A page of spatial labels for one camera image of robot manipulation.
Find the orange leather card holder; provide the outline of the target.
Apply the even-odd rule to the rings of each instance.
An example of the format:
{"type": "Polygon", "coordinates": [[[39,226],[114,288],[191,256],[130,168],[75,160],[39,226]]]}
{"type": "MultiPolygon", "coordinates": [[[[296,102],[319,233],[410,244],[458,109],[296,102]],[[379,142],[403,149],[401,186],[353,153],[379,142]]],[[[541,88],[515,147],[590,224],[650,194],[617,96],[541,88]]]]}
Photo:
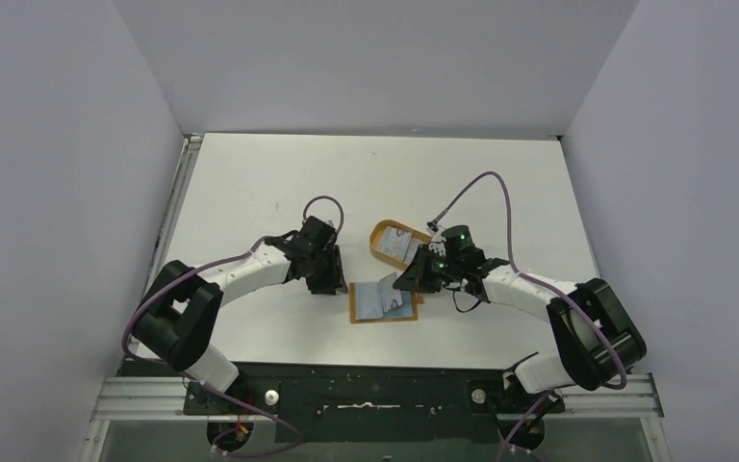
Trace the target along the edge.
{"type": "Polygon", "coordinates": [[[350,283],[349,317],[351,323],[417,321],[422,297],[395,290],[391,275],[374,282],[350,283]]]}

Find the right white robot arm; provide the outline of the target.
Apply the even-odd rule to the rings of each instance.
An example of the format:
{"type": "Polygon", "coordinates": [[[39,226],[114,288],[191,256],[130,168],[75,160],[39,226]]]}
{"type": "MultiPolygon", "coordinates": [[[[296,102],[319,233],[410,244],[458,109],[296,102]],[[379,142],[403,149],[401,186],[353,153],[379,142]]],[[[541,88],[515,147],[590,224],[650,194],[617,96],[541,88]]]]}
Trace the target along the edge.
{"type": "Polygon", "coordinates": [[[504,375],[502,396],[517,411],[529,409],[541,392],[552,389],[616,388],[625,383],[628,368],[648,352],[606,281],[559,281],[517,270],[506,259],[486,256],[466,225],[452,226],[438,240],[420,244],[393,286],[418,294],[462,292],[479,303],[515,308],[549,325],[555,348],[529,354],[504,375]]]}

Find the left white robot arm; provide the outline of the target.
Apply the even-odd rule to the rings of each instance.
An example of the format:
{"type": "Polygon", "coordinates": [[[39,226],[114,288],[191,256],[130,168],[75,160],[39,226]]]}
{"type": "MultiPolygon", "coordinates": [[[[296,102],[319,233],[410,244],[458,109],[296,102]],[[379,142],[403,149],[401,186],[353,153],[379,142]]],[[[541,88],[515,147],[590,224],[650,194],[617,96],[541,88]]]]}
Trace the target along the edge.
{"type": "Polygon", "coordinates": [[[234,413],[246,400],[239,369],[212,345],[220,309],[270,286],[302,280],[313,295],[347,291],[338,230],[316,217],[300,229],[259,239],[244,254],[190,267],[167,263],[143,297],[124,336],[135,338],[173,370],[209,386],[219,411],[234,413]]]}

